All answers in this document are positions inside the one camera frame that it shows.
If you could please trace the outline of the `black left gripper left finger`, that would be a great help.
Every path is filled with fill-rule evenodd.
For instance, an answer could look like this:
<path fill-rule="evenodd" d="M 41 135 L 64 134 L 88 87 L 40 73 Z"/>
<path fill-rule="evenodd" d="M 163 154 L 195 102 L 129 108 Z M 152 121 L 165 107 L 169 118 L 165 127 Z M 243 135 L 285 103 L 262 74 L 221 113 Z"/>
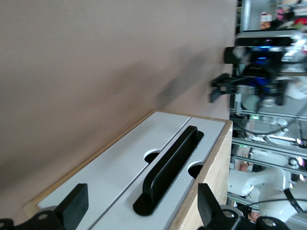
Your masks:
<path fill-rule="evenodd" d="M 0 220 L 2 230 L 75 230 L 89 207 L 88 185 L 77 184 L 54 210 L 38 212 L 15 225 L 12 219 Z"/>

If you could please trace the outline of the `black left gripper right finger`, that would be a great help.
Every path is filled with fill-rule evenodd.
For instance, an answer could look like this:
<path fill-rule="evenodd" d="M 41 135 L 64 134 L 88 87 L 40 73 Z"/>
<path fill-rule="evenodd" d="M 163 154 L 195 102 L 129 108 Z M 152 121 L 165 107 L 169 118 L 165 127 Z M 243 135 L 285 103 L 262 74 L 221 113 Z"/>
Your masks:
<path fill-rule="evenodd" d="M 250 222 L 231 209 L 222 209 L 208 184 L 198 184 L 198 211 L 203 222 L 201 230 L 287 230 L 282 221 L 260 217 Z"/>

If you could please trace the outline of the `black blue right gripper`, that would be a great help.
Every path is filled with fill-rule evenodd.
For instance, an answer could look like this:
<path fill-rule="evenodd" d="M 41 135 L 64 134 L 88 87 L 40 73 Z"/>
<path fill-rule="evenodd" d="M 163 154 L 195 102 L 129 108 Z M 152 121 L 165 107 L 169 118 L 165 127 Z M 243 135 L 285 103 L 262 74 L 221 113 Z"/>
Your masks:
<path fill-rule="evenodd" d="M 250 86 L 255 89 L 258 99 L 257 107 L 263 107 L 268 99 L 273 99 L 273 104 L 283 105 L 285 90 L 288 80 L 279 80 L 282 69 L 282 59 L 286 54 L 283 47 L 245 47 L 243 57 L 235 56 L 234 47 L 226 47 L 224 50 L 224 62 L 244 68 L 240 73 L 223 73 L 211 81 L 212 92 L 209 96 L 210 103 L 214 103 L 222 95 L 232 95 L 237 92 L 237 86 Z"/>

